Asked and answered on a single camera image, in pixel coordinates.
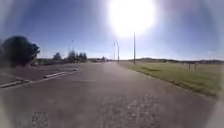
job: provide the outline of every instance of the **road marking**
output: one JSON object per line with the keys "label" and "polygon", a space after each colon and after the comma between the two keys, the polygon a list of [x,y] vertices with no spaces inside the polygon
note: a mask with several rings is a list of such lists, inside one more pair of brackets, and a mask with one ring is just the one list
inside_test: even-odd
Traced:
{"label": "road marking", "polygon": [[6,76],[6,77],[10,77],[10,78],[15,78],[15,79],[25,81],[25,82],[33,82],[32,80],[24,79],[24,78],[21,78],[21,77],[18,77],[18,76],[13,76],[13,75],[6,74],[6,73],[1,73],[1,75]]}
{"label": "road marking", "polygon": [[2,84],[2,85],[0,85],[0,88],[13,86],[13,85],[16,85],[16,84],[21,84],[21,83],[22,83],[22,81],[15,81],[15,82],[12,82],[12,83]]}
{"label": "road marking", "polygon": [[28,82],[28,83],[24,83],[24,84],[18,84],[17,86],[13,86],[13,87],[8,88],[8,89],[18,88],[18,87],[21,87],[21,86],[28,86],[28,85],[32,85],[32,84],[36,84],[36,83],[41,83],[41,82],[44,82],[44,81],[48,81],[48,80],[51,80],[51,79],[55,79],[57,77],[71,75],[73,73],[77,73],[77,72],[81,72],[81,71],[84,71],[84,69],[80,69],[80,70],[77,70],[77,71],[68,72],[68,73],[65,73],[65,74],[56,75],[56,76],[52,76],[52,77],[49,77],[49,78],[45,78],[45,79],[41,79],[41,80],[37,80],[37,81],[32,81],[32,82]]}
{"label": "road marking", "polygon": [[67,72],[58,72],[58,73],[46,75],[46,76],[44,76],[44,78],[54,77],[54,76],[62,75],[62,74],[65,74],[65,73],[67,73]]}

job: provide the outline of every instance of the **light pole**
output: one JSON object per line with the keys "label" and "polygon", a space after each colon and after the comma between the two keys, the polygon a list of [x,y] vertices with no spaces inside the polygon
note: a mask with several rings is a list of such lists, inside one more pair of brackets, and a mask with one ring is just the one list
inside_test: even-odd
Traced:
{"label": "light pole", "polygon": [[119,61],[120,61],[120,56],[119,56],[119,54],[120,54],[120,49],[119,49],[118,41],[115,41],[115,42],[114,42],[114,45],[117,45],[117,62],[119,63]]}
{"label": "light pole", "polygon": [[135,51],[135,31],[134,31],[134,65],[135,65],[135,57],[136,57],[136,51]]}

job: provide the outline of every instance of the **blue sky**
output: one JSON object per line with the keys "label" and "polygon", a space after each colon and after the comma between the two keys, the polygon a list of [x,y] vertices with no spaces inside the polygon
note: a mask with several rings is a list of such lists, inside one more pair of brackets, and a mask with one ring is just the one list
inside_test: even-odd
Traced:
{"label": "blue sky", "polygon": [[[68,50],[89,57],[133,57],[133,37],[117,37],[109,24],[111,0],[0,0],[0,38],[24,35],[39,57]],[[224,59],[222,0],[157,0],[156,23],[136,35],[137,57]]]}

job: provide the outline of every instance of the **green grass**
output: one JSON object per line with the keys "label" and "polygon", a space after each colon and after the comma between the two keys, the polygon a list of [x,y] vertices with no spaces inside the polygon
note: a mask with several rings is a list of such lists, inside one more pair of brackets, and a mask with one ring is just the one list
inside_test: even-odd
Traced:
{"label": "green grass", "polygon": [[216,97],[222,89],[221,78],[223,78],[222,65],[198,64],[197,69],[191,65],[191,69],[185,64],[172,63],[121,63],[122,66],[156,78],[173,83],[198,92]]}

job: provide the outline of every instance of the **street light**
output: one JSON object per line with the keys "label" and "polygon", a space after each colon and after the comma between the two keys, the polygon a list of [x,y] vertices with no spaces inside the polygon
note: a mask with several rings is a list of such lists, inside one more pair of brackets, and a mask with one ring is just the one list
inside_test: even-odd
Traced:
{"label": "street light", "polygon": [[118,41],[115,41],[114,42],[114,46],[117,45],[117,62],[119,63],[120,61],[120,56],[119,56],[119,52],[120,52],[120,49],[119,49],[119,44],[118,44]]}

